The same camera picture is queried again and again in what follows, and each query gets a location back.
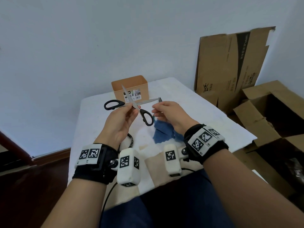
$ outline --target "black scissors handle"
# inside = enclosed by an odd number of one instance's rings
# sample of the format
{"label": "black scissors handle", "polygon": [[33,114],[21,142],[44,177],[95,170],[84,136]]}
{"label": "black scissors handle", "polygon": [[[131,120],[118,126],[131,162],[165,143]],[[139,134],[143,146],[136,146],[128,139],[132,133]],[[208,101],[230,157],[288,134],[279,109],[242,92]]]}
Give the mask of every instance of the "black scissors handle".
{"label": "black scissors handle", "polygon": [[[117,102],[118,104],[115,105],[115,106],[107,107],[107,105],[108,105],[109,103],[111,103],[111,102]],[[107,102],[104,104],[104,108],[105,108],[106,110],[112,110],[112,109],[116,109],[116,108],[121,107],[121,106],[124,106],[124,105],[125,105],[125,103],[124,103],[123,101],[114,99],[114,100],[109,100],[109,101],[107,101]]]}
{"label": "black scissors handle", "polygon": [[[154,123],[154,120],[153,120],[153,116],[148,112],[148,111],[146,111],[146,110],[144,110],[144,109],[140,109],[139,110],[139,113],[142,115],[142,119],[143,119],[143,121],[146,123],[146,125],[147,126],[151,126],[151,125],[153,125],[153,123]],[[148,122],[147,122],[147,120],[146,120],[146,118],[145,118],[145,114],[148,114],[150,117],[151,117],[151,120],[152,120],[152,122],[151,122],[151,124],[149,124]]]}

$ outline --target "dark brown floor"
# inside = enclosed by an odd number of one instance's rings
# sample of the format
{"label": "dark brown floor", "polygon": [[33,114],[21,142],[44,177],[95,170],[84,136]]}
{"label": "dark brown floor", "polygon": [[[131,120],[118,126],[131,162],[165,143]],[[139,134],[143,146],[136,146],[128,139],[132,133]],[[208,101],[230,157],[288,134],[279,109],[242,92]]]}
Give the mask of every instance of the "dark brown floor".
{"label": "dark brown floor", "polygon": [[40,227],[67,186],[69,158],[0,176],[1,227]]}

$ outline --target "person's leg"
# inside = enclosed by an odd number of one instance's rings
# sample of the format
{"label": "person's leg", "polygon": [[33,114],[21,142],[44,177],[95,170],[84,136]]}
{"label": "person's leg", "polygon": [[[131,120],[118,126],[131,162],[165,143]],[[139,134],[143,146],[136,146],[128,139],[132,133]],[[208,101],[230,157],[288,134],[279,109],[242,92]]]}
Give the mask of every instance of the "person's leg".
{"label": "person's leg", "polygon": [[204,169],[180,178],[183,227],[234,227]]}
{"label": "person's leg", "polygon": [[102,228],[131,228],[146,227],[152,228],[152,219],[142,203],[140,197],[136,197],[126,203],[106,210],[103,213],[101,226]]}

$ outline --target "white tablecloth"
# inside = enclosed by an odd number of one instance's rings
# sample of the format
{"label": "white tablecloth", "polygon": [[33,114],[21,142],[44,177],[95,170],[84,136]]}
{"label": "white tablecloth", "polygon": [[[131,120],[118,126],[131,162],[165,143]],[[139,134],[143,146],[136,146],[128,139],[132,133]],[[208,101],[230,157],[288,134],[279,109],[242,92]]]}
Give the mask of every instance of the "white tablecloth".
{"label": "white tablecloth", "polygon": [[[152,81],[148,83],[148,87],[150,99],[161,97],[163,101],[176,101],[193,119],[217,130],[226,138],[226,143],[231,152],[245,147],[256,139],[253,134],[230,120],[225,113],[185,87],[175,78],[170,77]],[[93,143],[101,132],[105,120],[111,113],[111,111],[104,109],[104,103],[111,99],[115,99],[114,92],[88,97],[81,101],[80,113],[70,153],[68,182],[72,180],[75,171],[74,164],[80,155],[82,147]],[[147,103],[141,107],[147,111],[151,111],[152,105],[156,102]],[[135,119],[129,130],[129,133],[134,138],[133,147],[139,151],[143,160],[162,152],[165,144],[174,143],[178,147],[182,145],[182,143],[175,142],[174,139],[155,144],[152,139],[154,131],[155,128],[153,126],[148,127],[145,125],[140,115]],[[128,142],[128,138],[123,141],[121,149],[127,148]],[[140,194],[143,194],[155,186],[144,164],[142,165],[141,172],[141,182],[138,190]]]}

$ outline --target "table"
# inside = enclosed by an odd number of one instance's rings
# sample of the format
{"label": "table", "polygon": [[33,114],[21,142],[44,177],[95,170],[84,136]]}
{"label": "table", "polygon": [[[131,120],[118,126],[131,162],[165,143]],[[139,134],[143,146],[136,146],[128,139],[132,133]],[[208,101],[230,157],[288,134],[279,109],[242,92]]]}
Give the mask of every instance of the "table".
{"label": "table", "polygon": [[[169,77],[149,82],[148,88],[150,99],[161,97],[163,101],[176,101],[193,119],[213,127],[226,138],[226,143],[231,152],[245,147],[256,139],[256,137],[245,128],[229,119],[224,112],[181,84],[175,78]],[[70,183],[74,175],[74,165],[80,155],[82,147],[93,143],[101,132],[105,120],[111,113],[111,111],[107,111],[103,107],[104,103],[111,99],[115,99],[114,92],[91,96],[81,101],[70,153],[68,183]],[[157,103],[157,101],[141,105],[141,107],[147,111],[151,111],[152,105],[155,103]],[[169,178],[168,174],[163,171],[163,164],[160,163],[162,161],[162,154],[160,153],[165,144],[174,143],[177,147],[181,147],[184,144],[183,142],[176,142],[174,139],[155,144],[152,139],[154,131],[155,128],[153,126],[148,127],[145,125],[140,115],[131,125],[129,133],[134,138],[133,147],[139,152],[142,159],[140,162],[141,181],[140,184],[135,187],[126,188],[117,185],[109,197],[106,208],[126,202],[175,179]],[[128,142],[128,138],[126,138],[121,144],[121,149],[127,148],[129,145]],[[182,165],[186,165],[192,169],[200,169],[203,167],[198,164],[198,162],[192,161],[183,163]]]}

